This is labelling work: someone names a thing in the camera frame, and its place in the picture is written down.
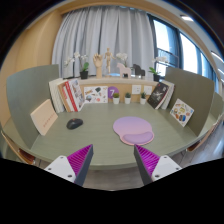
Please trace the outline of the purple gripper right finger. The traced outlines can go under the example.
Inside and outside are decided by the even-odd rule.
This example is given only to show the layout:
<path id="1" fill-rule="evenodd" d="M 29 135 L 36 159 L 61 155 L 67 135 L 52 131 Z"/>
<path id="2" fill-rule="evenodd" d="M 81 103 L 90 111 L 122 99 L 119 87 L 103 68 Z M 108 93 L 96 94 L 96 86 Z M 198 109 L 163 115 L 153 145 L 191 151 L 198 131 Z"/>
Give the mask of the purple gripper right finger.
<path id="1" fill-rule="evenodd" d="M 134 146 L 134 156 L 144 185 L 181 170 L 168 155 L 158 156 L 139 145 Z"/>

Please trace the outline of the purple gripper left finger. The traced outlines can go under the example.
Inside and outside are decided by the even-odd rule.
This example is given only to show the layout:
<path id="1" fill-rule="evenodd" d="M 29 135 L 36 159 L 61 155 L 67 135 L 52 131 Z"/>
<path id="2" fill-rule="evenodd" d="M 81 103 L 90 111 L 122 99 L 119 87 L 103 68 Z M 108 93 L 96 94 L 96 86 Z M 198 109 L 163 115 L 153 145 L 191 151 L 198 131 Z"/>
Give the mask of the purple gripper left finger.
<path id="1" fill-rule="evenodd" d="M 93 157 L 93 145 L 85 146 L 69 156 L 60 155 L 45 171 L 82 186 Z"/>

